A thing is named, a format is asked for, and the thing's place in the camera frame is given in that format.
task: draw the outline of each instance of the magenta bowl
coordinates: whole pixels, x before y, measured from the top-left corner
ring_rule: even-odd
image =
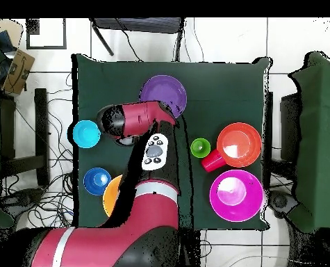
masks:
[[[209,199],[219,217],[231,222],[243,222],[260,211],[263,188],[253,174],[244,170],[229,170],[213,182]]]

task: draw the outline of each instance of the white floor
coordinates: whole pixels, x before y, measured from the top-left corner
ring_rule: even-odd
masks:
[[[15,101],[17,108],[33,127],[35,126],[34,89],[46,88],[48,92],[69,89],[65,82],[71,72],[71,54],[85,54],[105,61],[136,59],[121,31],[101,30],[115,53],[113,57],[110,56],[92,31],[88,19],[67,19],[67,49],[27,51],[25,19],[16,20],[24,26],[19,48],[34,56],[35,63],[27,80],[27,91],[23,91]],[[194,35],[193,24],[194,19],[187,18],[185,38],[191,61],[199,62],[202,56]],[[330,57],[330,18],[195,18],[195,30],[204,51],[205,61],[251,63],[255,58],[262,56],[273,59],[269,75],[269,89],[274,93],[273,146],[280,147],[279,101],[281,97],[297,91],[287,74],[298,70],[303,65],[305,54],[310,51],[323,51]],[[41,19],[40,35],[31,36],[31,45],[61,45],[60,31],[62,31],[60,19]],[[128,35],[133,48],[143,61],[172,60],[175,35],[138,32],[128,32]],[[189,62],[184,41],[181,45],[181,61]],[[49,95],[49,100],[54,98],[71,99],[72,91]],[[72,149],[66,137],[66,130],[72,121],[71,102],[52,101],[49,104],[49,111],[63,124],[61,142]],[[15,120],[16,156],[35,154],[34,132],[18,113],[15,114]],[[60,128],[55,119],[50,117],[50,120]],[[49,129],[51,147],[59,155],[57,133],[51,125]],[[279,159],[279,149],[272,150],[272,153],[274,158]],[[56,156],[52,151],[50,158],[53,159],[50,160],[50,165],[53,165]],[[63,172],[72,171],[72,164],[69,162],[63,161],[62,167]],[[61,174],[60,166],[56,165],[51,169],[51,178],[59,174]],[[21,180],[15,185],[15,189],[37,186],[35,172],[25,172],[19,176]],[[11,184],[15,178],[9,178],[8,183]],[[55,192],[60,190],[60,181],[52,186],[52,190],[50,189]],[[265,232],[203,231],[202,239],[206,239],[211,247],[202,242],[203,256],[210,252],[201,260],[202,267],[285,267],[289,251],[287,225],[285,221],[276,219],[270,209],[266,209],[265,219],[270,224],[270,229]],[[19,228],[25,226],[32,227],[26,214],[18,224]]]

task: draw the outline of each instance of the orange bowl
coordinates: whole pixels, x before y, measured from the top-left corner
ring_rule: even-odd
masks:
[[[217,150],[231,167],[251,165],[261,154],[261,137],[253,126],[233,123],[217,139]]]
[[[103,194],[103,208],[106,212],[106,215],[109,217],[113,212],[115,202],[117,201],[117,192],[119,189],[120,180],[122,180],[123,175],[112,179],[106,187]]]

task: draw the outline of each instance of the white stripe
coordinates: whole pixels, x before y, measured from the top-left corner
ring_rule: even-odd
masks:
[[[157,193],[159,195],[164,195],[166,197],[169,197],[177,204],[177,192],[174,188],[167,184],[150,181],[136,186],[135,197],[145,195],[147,193]]]
[[[53,256],[52,267],[61,267],[61,259],[63,251],[65,250],[66,242],[74,231],[75,227],[68,227],[67,230],[63,233],[56,247],[55,255]]]

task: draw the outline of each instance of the green cup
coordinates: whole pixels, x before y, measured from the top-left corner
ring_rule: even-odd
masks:
[[[204,138],[194,139],[190,151],[196,158],[205,158],[211,152],[211,144]]]

